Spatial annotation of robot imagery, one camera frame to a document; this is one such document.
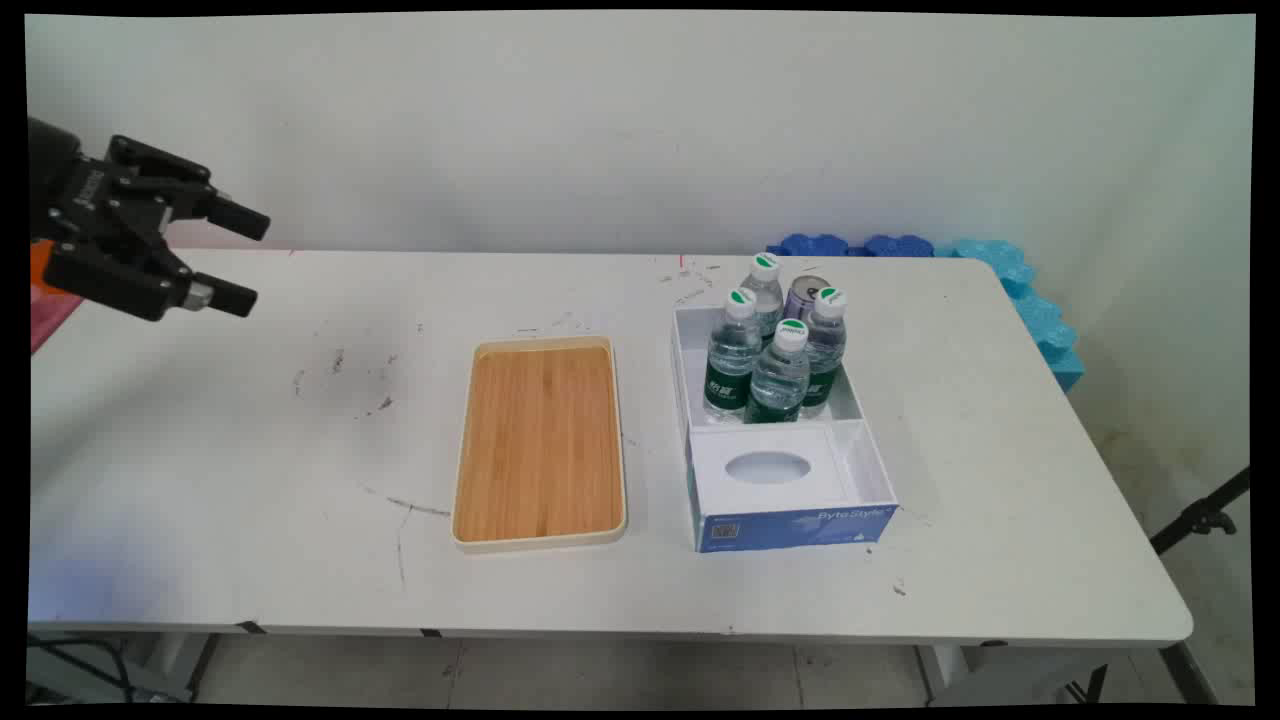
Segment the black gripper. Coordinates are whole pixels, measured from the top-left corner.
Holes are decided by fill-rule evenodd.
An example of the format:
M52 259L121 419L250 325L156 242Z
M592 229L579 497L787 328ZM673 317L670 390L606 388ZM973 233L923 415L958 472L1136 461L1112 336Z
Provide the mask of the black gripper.
M172 309L241 318L253 310L257 291L192 272L168 251L120 258L88 243L164 246L169 219L264 240L270 217L215 188L207 167L124 135L92 158L70 131L29 118L28 170L29 242L55 243L45 284L147 322Z

